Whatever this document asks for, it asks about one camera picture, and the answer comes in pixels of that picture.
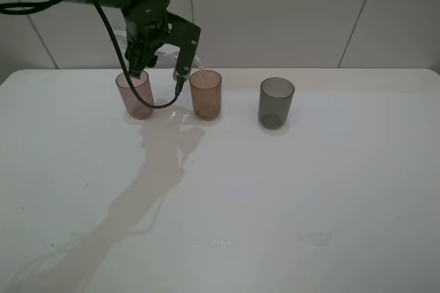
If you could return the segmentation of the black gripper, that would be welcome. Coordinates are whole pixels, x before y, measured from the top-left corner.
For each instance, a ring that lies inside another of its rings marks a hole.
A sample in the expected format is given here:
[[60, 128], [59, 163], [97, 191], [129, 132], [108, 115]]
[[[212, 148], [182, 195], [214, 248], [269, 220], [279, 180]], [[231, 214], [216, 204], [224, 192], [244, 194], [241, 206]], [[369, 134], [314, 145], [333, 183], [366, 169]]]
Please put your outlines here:
[[124, 0], [122, 14], [126, 23], [125, 57], [129, 75], [140, 78], [145, 67], [155, 67], [156, 52], [165, 44], [169, 0]]

